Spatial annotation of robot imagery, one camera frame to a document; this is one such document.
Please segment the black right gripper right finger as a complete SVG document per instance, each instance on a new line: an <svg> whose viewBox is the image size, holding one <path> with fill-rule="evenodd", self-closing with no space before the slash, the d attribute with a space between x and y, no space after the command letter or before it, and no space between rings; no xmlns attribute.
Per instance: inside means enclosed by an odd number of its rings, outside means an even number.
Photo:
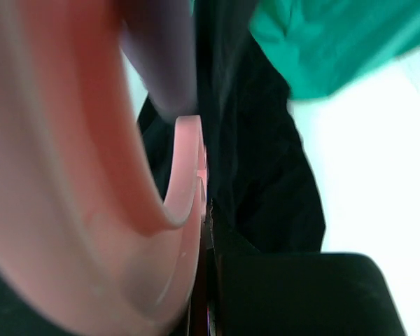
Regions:
<svg viewBox="0 0 420 336"><path fill-rule="evenodd" d="M261 253L209 203L212 335L404 335L376 263L358 253Z"/></svg>

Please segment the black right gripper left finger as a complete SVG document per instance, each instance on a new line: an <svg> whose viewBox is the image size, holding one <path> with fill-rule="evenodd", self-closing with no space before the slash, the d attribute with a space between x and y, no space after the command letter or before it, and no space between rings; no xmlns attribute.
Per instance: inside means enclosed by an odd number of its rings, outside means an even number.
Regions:
<svg viewBox="0 0 420 336"><path fill-rule="evenodd" d="M0 277L0 336L67 336L39 316Z"/></svg>

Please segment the black t shirt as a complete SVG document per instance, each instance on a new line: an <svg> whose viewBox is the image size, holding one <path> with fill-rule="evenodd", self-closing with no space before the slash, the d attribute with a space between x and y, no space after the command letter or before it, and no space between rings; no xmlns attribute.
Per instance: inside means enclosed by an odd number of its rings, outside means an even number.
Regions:
<svg viewBox="0 0 420 336"><path fill-rule="evenodd" d="M254 1L130 2L127 56L146 81L139 115L161 195L174 121L202 120L209 203L263 253L318 253L326 229L312 170L288 112L287 82L249 33Z"/></svg>

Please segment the pink plastic hanger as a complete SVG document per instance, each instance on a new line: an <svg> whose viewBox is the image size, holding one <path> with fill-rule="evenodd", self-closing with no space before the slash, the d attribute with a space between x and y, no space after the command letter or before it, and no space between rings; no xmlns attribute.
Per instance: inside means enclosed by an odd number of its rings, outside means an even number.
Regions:
<svg viewBox="0 0 420 336"><path fill-rule="evenodd" d="M167 195L132 111L113 1L0 1L0 275L77 335L167 335L189 310L205 215L200 118Z"/></svg>

